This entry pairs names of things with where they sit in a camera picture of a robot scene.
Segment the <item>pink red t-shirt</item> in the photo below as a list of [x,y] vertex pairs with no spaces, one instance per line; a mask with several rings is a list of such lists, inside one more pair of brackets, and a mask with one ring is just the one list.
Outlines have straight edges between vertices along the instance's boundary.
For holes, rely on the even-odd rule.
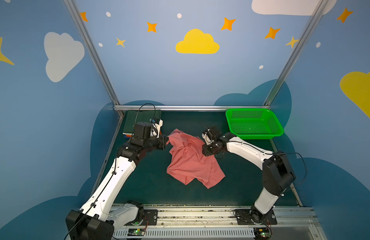
[[199,137],[175,129],[169,135],[169,143],[172,145],[172,160],[167,167],[167,173],[174,179],[184,185],[197,179],[210,189],[225,178],[217,159],[203,154],[204,142]]

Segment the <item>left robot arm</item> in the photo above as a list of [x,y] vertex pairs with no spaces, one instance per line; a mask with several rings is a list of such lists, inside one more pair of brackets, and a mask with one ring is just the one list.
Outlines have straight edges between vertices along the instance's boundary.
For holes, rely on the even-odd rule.
[[67,237],[72,240],[111,240],[122,226],[139,225],[144,221],[144,207],[139,202],[128,201],[115,212],[111,212],[111,208],[126,180],[146,154],[165,149],[169,138],[160,133],[162,126],[163,121],[159,118],[135,124],[132,136],[117,150],[99,187],[78,211],[72,210],[67,215]]

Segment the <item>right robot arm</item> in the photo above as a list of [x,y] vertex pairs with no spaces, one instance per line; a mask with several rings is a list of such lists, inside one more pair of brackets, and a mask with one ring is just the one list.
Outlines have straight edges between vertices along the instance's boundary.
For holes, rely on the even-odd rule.
[[296,179],[287,154],[253,146],[232,133],[213,134],[211,130],[206,130],[202,137],[205,141],[202,152],[206,157],[229,152],[244,158],[262,171],[263,189],[259,197],[248,212],[237,218],[248,224],[267,223],[272,217],[274,204]]

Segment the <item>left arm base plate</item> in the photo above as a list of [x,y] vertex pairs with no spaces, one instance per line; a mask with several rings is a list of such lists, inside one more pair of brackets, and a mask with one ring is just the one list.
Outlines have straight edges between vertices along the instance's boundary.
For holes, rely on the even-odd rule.
[[136,224],[139,226],[148,224],[149,226],[156,226],[158,221],[159,211],[156,209],[144,209],[143,213],[138,214]]

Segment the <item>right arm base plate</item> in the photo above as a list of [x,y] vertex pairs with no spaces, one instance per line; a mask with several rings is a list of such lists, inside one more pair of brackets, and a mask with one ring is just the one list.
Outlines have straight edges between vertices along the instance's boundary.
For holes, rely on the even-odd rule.
[[273,209],[262,214],[256,209],[235,209],[233,211],[238,225],[276,225],[277,220]]

